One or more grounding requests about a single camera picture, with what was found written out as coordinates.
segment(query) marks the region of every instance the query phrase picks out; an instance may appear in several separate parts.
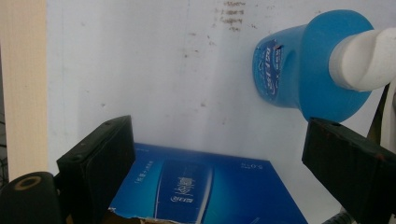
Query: bottle label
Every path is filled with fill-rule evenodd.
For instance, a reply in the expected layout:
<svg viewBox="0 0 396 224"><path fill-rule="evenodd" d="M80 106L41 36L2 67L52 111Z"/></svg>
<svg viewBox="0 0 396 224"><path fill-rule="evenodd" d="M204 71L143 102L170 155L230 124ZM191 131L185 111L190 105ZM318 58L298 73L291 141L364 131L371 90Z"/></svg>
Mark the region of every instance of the bottle label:
<svg viewBox="0 0 396 224"><path fill-rule="evenodd" d="M270 40L260 46L262 51L259 62L259 73L264 88L264 93L274 100L277 95L280 65L282 59L282 46L276 40Z"/></svg>

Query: cardboard box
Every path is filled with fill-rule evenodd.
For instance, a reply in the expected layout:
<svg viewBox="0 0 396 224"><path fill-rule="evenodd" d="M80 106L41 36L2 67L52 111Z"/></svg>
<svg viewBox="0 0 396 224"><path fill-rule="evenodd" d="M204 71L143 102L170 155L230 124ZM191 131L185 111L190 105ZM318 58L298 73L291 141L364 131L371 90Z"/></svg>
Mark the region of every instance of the cardboard box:
<svg viewBox="0 0 396 224"><path fill-rule="evenodd" d="M141 223L307 223L269 161L135 144L110 209Z"/></svg>

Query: black plastic part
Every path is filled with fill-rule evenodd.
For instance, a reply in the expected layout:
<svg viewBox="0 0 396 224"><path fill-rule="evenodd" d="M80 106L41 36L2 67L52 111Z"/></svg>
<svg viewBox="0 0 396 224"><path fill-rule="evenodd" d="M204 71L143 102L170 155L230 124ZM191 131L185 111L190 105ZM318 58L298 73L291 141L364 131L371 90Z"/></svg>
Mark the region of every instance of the black plastic part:
<svg viewBox="0 0 396 224"><path fill-rule="evenodd" d="M355 221L348 212L340 212L322 224L352 224Z"/></svg>
<svg viewBox="0 0 396 224"><path fill-rule="evenodd" d="M311 119L303 163L359 223L395 211L396 155L339 123Z"/></svg>
<svg viewBox="0 0 396 224"><path fill-rule="evenodd" d="M31 173L6 185L0 195L0 223L65 223L52 174Z"/></svg>
<svg viewBox="0 0 396 224"><path fill-rule="evenodd" d="M57 160L57 184L73 222L99 223L134 162L131 117L104 122Z"/></svg>

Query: white surface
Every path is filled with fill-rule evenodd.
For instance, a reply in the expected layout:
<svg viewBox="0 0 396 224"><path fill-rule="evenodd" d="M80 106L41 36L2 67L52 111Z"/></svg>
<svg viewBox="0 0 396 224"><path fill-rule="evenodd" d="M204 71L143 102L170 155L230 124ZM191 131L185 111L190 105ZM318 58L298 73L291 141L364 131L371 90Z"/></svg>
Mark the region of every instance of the white surface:
<svg viewBox="0 0 396 224"><path fill-rule="evenodd" d="M301 163L307 122L256 92L265 36L350 8L395 26L393 0L48 1L49 169L107 119L136 142L270 160L309 223L339 203ZM367 134L381 91L345 125Z"/></svg>
<svg viewBox="0 0 396 224"><path fill-rule="evenodd" d="M372 91L396 77L396 28L352 35L332 51L332 79L347 89Z"/></svg>

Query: white bottle cap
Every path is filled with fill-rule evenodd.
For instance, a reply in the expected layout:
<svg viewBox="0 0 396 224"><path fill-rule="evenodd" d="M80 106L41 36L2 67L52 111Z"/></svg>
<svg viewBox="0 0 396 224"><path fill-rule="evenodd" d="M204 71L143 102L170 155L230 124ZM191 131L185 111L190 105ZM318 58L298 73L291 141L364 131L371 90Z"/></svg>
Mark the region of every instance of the white bottle cap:
<svg viewBox="0 0 396 224"><path fill-rule="evenodd" d="M396 77L396 28L345 38L332 51L329 72L346 89L372 91L387 85Z"/></svg>

